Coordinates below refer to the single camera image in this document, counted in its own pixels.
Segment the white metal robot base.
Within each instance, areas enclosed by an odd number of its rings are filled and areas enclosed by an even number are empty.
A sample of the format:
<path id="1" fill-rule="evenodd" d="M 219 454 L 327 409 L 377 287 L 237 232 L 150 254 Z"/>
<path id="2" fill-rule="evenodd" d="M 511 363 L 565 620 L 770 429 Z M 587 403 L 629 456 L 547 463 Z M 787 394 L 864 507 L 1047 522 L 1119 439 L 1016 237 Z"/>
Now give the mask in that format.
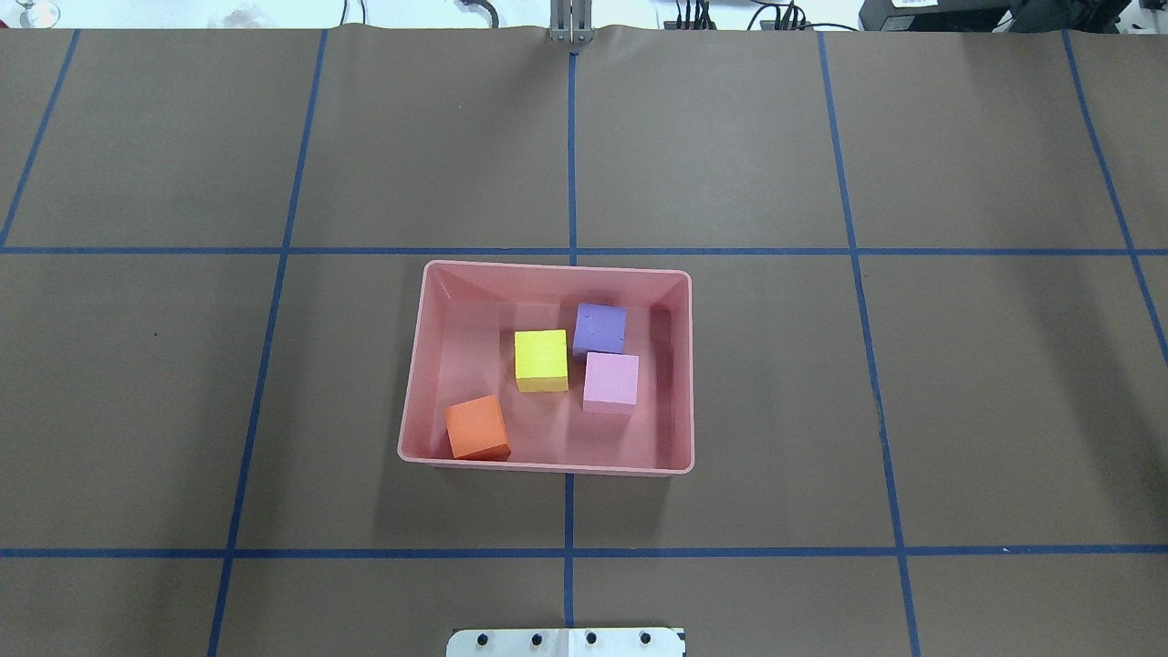
<path id="1" fill-rule="evenodd" d="M 684 656 L 684 630 L 668 627 L 464 629 L 446 656 Z"/>

